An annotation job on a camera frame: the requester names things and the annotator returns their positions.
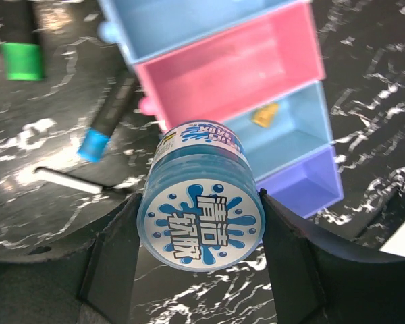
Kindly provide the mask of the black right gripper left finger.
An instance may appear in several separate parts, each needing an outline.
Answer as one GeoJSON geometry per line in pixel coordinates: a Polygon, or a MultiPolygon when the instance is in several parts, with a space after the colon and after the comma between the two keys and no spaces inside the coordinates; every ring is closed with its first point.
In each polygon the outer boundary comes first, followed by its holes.
{"type": "Polygon", "coordinates": [[[0,262],[0,323],[129,323],[140,247],[133,194],[109,214],[0,262]]]}

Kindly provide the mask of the sky blue drawer box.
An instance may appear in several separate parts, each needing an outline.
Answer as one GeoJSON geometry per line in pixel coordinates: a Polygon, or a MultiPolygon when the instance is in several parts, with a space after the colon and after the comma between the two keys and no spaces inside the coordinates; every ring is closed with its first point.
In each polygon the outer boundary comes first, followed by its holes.
{"type": "Polygon", "coordinates": [[[295,1],[99,1],[99,36],[126,64],[158,57],[295,1]]]}

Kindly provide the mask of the light blue drawer box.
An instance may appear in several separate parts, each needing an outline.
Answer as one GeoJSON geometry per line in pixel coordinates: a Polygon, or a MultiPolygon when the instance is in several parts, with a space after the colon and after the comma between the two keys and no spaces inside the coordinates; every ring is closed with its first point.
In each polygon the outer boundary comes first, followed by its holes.
{"type": "Polygon", "coordinates": [[[322,82],[275,103],[279,109],[266,128],[252,121],[254,110],[224,122],[240,139],[256,181],[319,151],[333,138],[322,82]]]}

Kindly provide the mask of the white marker dark blue cap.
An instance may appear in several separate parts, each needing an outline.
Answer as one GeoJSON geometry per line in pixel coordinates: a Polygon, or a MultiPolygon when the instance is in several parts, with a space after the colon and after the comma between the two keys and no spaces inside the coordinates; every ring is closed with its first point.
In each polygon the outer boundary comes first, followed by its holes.
{"type": "Polygon", "coordinates": [[[103,191],[103,187],[101,185],[46,167],[36,168],[34,170],[34,174],[44,181],[90,194],[100,194],[103,191]]]}

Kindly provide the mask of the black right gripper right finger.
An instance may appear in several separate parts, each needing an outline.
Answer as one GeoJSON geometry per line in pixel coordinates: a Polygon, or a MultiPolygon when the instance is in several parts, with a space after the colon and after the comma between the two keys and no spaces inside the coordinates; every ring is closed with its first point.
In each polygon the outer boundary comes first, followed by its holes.
{"type": "Polygon", "coordinates": [[[278,323],[405,323],[405,256],[348,241],[259,192],[278,323]]]}

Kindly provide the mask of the blue cleaning gel jar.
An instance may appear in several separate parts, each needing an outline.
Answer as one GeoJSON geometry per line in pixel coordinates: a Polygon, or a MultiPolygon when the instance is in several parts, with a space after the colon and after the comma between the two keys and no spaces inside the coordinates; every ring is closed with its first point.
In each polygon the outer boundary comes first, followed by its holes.
{"type": "Polygon", "coordinates": [[[225,269],[262,240],[265,214],[239,138],[197,120],[160,140],[136,220],[142,245],[185,271],[225,269]]]}

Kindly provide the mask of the purple drawer box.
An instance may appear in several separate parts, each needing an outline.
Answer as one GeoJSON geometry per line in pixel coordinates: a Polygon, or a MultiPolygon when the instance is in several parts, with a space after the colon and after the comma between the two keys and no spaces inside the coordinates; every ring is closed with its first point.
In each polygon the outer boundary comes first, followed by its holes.
{"type": "Polygon", "coordinates": [[[303,158],[264,180],[259,189],[304,219],[344,198],[332,146],[303,158]]]}

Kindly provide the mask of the small tan cork stamp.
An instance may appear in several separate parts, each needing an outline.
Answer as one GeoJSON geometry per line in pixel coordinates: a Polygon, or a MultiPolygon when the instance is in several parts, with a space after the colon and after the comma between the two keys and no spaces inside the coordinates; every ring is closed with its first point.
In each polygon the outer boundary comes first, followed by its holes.
{"type": "Polygon", "coordinates": [[[262,128],[268,128],[278,111],[279,103],[269,103],[255,109],[250,120],[262,128]]]}

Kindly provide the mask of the pink drawer box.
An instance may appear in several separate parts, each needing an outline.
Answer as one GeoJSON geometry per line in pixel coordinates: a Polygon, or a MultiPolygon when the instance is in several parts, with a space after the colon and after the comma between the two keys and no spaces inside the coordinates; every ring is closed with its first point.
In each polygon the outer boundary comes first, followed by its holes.
{"type": "Polygon", "coordinates": [[[169,130],[224,122],[325,77],[311,4],[296,1],[155,59],[136,71],[139,109],[169,130]]]}

